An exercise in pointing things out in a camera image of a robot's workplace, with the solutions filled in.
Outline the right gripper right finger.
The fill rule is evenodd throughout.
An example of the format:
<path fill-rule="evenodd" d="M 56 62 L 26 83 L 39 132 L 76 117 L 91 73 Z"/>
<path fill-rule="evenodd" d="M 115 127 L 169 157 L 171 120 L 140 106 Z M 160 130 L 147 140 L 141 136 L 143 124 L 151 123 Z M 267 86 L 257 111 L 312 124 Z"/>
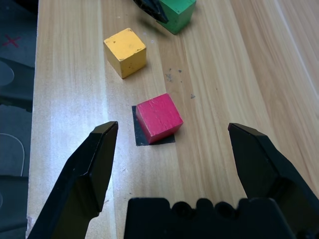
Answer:
<path fill-rule="evenodd" d="M 273 199 L 298 238 L 317 239 L 319 200 L 294 165 L 256 129 L 230 123 L 228 131 L 246 196 Z"/>

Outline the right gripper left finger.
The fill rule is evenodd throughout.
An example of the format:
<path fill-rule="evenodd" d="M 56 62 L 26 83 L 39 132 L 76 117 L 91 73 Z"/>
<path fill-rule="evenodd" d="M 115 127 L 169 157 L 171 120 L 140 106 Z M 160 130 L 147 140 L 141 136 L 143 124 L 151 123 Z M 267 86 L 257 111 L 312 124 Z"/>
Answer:
<path fill-rule="evenodd" d="M 66 161 L 30 239 L 83 239 L 101 213 L 112 174 L 118 123 L 95 127 Z"/>

